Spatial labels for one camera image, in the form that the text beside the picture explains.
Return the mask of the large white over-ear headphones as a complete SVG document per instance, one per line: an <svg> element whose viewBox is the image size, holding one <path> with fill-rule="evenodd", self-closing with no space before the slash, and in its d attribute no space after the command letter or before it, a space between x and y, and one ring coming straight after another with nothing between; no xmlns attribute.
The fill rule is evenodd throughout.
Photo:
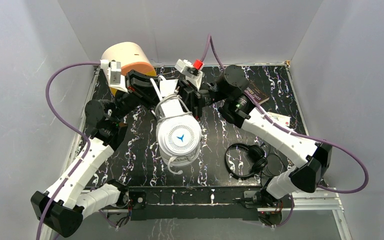
<svg viewBox="0 0 384 240"><path fill-rule="evenodd" d="M159 153L167 170L181 175L181 169L174 171L172 167L186 167L199 157L202 129L179 95L177 79L160 75L157 80L151 78L150 82L159 100L154 108Z"/></svg>

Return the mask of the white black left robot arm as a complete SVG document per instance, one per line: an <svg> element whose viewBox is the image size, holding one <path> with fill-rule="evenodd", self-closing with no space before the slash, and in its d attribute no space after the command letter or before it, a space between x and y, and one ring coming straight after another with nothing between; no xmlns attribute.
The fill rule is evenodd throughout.
<svg viewBox="0 0 384 240"><path fill-rule="evenodd" d="M139 82L149 82L150 78L157 76L155 70L146 74L130 70L121 77L121 81L127 84L128 89L133 89L133 92L121 92L114 101L100 99L87 102L84 109L86 122L94 127L91 135L87 136L65 121L51 103L49 96L51 83L62 71L59 69L48 80L45 91L46 100L55 117L79 134L86 144L53 185L45 192L36 191L30 199L39 220L36 231L38 240L41 238L43 226L51 228L66 238L80 227L87 216L107 206L114 205L117 208L132 206L129 188L115 179L87 194L81 194L81 192L103 162L123 142L127 125L123 124L121 118L140 104L151 103L152 100L147 91L136 91Z"/></svg>

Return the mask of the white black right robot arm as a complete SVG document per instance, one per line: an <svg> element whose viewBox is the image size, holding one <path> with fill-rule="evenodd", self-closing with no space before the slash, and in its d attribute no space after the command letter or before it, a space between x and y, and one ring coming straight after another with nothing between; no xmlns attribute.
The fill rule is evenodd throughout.
<svg viewBox="0 0 384 240"><path fill-rule="evenodd" d="M203 107L224 101L219 108L222 118L260 137L292 161L291 169L270 177L263 185L259 193L263 204L275 207L285 195L316 191L331 163L331 143L311 139L273 120L252 97L241 66L226 66L210 83L203 83L202 68L188 61L178 60L175 69L185 77L180 95L194 117L201 117Z"/></svg>

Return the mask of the pastel mini drawer cabinet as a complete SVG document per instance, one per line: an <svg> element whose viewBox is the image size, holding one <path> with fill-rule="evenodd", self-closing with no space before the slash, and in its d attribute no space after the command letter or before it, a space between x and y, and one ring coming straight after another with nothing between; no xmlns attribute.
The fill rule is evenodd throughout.
<svg viewBox="0 0 384 240"><path fill-rule="evenodd" d="M117 73L120 75L120 83L113 82L116 73L110 66L115 62L120 69ZM140 74L156 77L157 73L151 65L142 48L134 42L121 42L107 48L101 56L100 69L108 83L111 95L115 96L117 92L126 93L126 79L129 71L136 71Z"/></svg>

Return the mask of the orange brown paperback book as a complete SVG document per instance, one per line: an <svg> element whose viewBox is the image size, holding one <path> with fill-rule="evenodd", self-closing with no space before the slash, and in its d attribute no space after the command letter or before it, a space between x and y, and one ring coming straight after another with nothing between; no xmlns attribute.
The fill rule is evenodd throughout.
<svg viewBox="0 0 384 240"><path fill-rule="evenodd" d="M270 99L270 97L265 92L260 90L254 83L250 83L245 92L250 94L259 105L267 102Z"/></svg>

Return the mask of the small white green box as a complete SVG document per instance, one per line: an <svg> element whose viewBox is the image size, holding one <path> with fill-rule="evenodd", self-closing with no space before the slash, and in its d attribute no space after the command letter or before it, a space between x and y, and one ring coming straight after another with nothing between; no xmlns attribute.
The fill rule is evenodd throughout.
<svg viewBox="0 0 384 240"><path fill-rule="evenodd" d="M290 127L290 123L291 123L291 117L290 116L286 116L286 115L282 115L282 114L278 114L278 113L273 113L273 112L268 112L268 115L277 124L284 125L288 128Z"/></svg>

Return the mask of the black wired headphones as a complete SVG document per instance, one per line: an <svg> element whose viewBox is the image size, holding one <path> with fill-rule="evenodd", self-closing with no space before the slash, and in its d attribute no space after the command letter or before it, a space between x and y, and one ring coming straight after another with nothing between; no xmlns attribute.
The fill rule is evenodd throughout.
<svg viewBox="0 0 384 240"><path fill-rule="evenodd" d="M267 143L234 143L224 152L224 165L230 177L247 180L257 177L273 178L288 167L281 156Z"/></svg>

